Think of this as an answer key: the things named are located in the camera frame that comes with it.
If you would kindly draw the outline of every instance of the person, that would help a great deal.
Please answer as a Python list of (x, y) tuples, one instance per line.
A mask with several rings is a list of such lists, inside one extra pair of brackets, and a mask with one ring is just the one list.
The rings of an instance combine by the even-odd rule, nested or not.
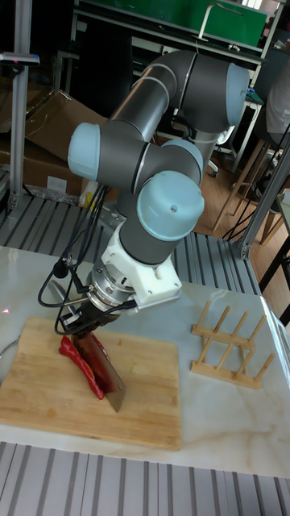
[(290, 139), (290, 59), (274, 81), (266, 104), (267, 132), (279, 144), (285, 131), (288, 131), (281, 147), (285, 148)]

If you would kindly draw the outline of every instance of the cardboard box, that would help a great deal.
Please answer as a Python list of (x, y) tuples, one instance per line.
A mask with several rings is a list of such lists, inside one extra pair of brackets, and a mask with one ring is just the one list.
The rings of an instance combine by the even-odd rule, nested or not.
[(104, 117), (59, 91), (27, 120), (25, 136), (67, 161), (69, 142), (76, 127), (82, 122), (103, 125), (105, 121)]
[[(12, 86), (8, 77), (0, 77), (0, 132), (9, 132), (12, 118)], [(52, 96), (52, 89), (28, 83), (27, 116), (38, 110)]]
[[(0, 163), (10, 163), (10, 138), (0, 139)], [(81, 195), (82, 178), (73, 174), (63, 160), (29, 141), (24, 148), (23, 182), (62, 194)]]

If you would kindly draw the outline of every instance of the wooden peg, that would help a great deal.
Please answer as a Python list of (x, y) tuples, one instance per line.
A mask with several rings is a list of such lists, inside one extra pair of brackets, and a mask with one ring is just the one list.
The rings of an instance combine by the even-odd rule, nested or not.
[(224, 322), (226, 316), (228, 315), (229, 311), (230, 311), (230, 306), (227, 306), (225, 308), (224, 313), (222, 314), (220, 320), (218, 321), (217, 326), (213, 330), (214, 333), (217, 333), (217, 331), (220, 329), (220, 327), (221, 327), (222, 323)]
[(231, 334), (232, 337), (235, 337), (238, 333), (238, 330), (242, 327), (243, 323), (245, 322), (247, 316), (249, 315), (249, 312), (245, 312), (242, 316), (241, 320), (238, 322), (237, 326), (235, 327), (233, 333)]
[(200, 318), (199, 318), (199, 321), (198, 321), (197, 325), (195, 326), (195, 325), (193, 324), (193, 327), (195, 327), (197, 330), (199, 330), (199, 329), (200, 329), (201, 323), (202, 323), (202, 321), (204, 320), (204, 318), (205, 318), (205, 316), (206, 316), (206, 312), (207, 312), (207, 311), (208, 311), (208, 309), (209, 309), (209, 305), (210, 305), (210, 303), (211, 303), (211, 301), (210, 301), (210, 300), (208, 300), (208, 301), (206, 302), (206, 304), (205, 304), (205, 308), (204, 308), (204, 309), (203, 309), (203, 311), (201, 312), (201, 316), (200, 316)]
[(234, 346), (234, 343), (231, 342), (229, 344), (229, 346), (227, 347), (227, 349), (225, 350), (224, 354), (222, 355), (222, 358), (218, 362), (217, 366), (215, 367), (216, 371), (219, 371), (221, 366), (223, 365), (223, 363), (226, 362), (227, 357), (229, 356), (231, 350), (233, 349), (233, 346)]
[[(201, 338), (202, 338), (202, 349), (204, 349), (205, 345), (206, 345), (206, 337), (205, 337), (205, 335), (202, 335)], [(205, 358), (203, 359), (203, 363), (206, 364), (206, 355), (205, 355)]]
[(242, 362), (245, 360), (245, 350), (243, 348), (243, 346), (240, 346), (240, 352), (241, 352), (241, 357), (242, 357)]
[(251, 334), (251, 337), (249, 338), (249, 340), (253, 340), (255, 338), (255, 336), (257, 335), (259, 329), (261, 328), (261, 326), (263, 325), (264, 321), (267, 319), (267, 316), (264, 315), (258, 322), (256, 328), (254, 329), (253, 333)]
[(203, 359), (205, 358), (205, 355), (206, 355), (206, 352), (208, 351), (209, 349), (209, 346), (211, 344), (211, 341), (213, 340), (213, 337), (209, 337), (206, 341), (206, 345), (205, 347), (203, 348), (201, 354), (199, 355), (199, 359), (197, 361), (197, 365), (201, 365), (201, 362), (203, 361)]
[(242, 374), (244, 368), (246, 367), (247, 363), (249, 362), (251, 357), (254, 355), (254, 353), (255, 353), (255, 349), (251, 349), (248, 352), (248, 354), (246, 355), (245, 360), (242, 362), (242, 365), (240, 365), (240, 367), (238, 368), (238, 371), (234, 374), (234, 378), (237, 378), (237, 377), (239, 377)]
[(254, 378), (254, 381), (261, 380), (261, 376), (265, 373), (265, 371), (269, 367), (270, 363), (274, 360), (274, 357), (275, 357), (275, 353), (271, 353), (270, 356), (267, 358), (263, 367), (259, 370), (257, 376)]

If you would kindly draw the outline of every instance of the wooden floor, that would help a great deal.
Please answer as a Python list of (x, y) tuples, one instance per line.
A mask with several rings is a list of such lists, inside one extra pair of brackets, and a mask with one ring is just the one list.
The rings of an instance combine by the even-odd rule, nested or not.
[[(231, 166), (231, 162), (229, 160), (214, 157), (213, 161), (222, 168), (218, 170), (216, 178), (209, 175), (209, 173), (212, 172), (211, 169), (208, 169), (208, 172), (205, 171), (201, 184), (201, 190), (205, 198), (205, 210), (194, 228), (194, 231), (205, 235), (222, 237), (231, 227), (234, 226), (238, 220), (238, 216), (240, 215), (238, 214), (236, 217), (232, 215), (239, 200), (238, 198), (235, 198), (230, 206), (229, 212), (222, 220), (219, 228), (216, 231), (213, 231), (213, 225), (230, 194), (231, 185), (236, 182), (237, 175), (229, 172)], [(246, 210), (245, 217), (251, 213), (254, 208), (255, 205), (250, 204)], [(241, 225), (240, 228), (245, 227), (247, 224), (248, 221)], [(252, 245), (250, 255), (251, 263), (258, 281), (261, 280), (282, 243), (288, 236), (286, 226), (283, 225), (266, 246), (260, 245), (259, 241), (261, 240), (263, 227), (264, 223), (257, 234), (256, 241)], [(267, 299), (271, 308), (279, 317), (284, 312), (290, 301), (288, 285), (281, 267), (270, 281), (268, 287), (264, 290), (263, 296)]]

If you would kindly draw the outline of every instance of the light blue joint cap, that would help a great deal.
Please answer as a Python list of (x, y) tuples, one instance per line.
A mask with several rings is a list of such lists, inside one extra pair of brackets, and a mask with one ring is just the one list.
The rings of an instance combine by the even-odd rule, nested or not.
[(202, 179), (202, 170), (203, 170), (203, 157), (201, 154), (201, 151), (199, 148), (197, 148), (196, 145), (192, 144), (191, 142), (187, 141), (186, 139), (170, 139), (168, 142), (165, 142), (165, 144), (162, 145), (162, 147), (168, 147), (168, 146), (175, 146), (175, 147), (181, 147), (185, 151), (189, 152), (189, 154), (192, 155), (193, 159), (197, 162), (198, 168), (200, 169), (200, 176)]
[(68, 166), (77, 176), (97, 180), (100, 161), (100, 126), (81, 123), (73, 132), (68, 148)]
[(226, 76), (226, 116), (230, 126), (236, 126), (241, 118), (249, 80), (248, 70), (230, 63)]
[(194, 181), (179, 172), (156, 174), (142, 188), (137, 201), (139, 221), (149, 235), (172, 242), (195, 227), (205, 207)]

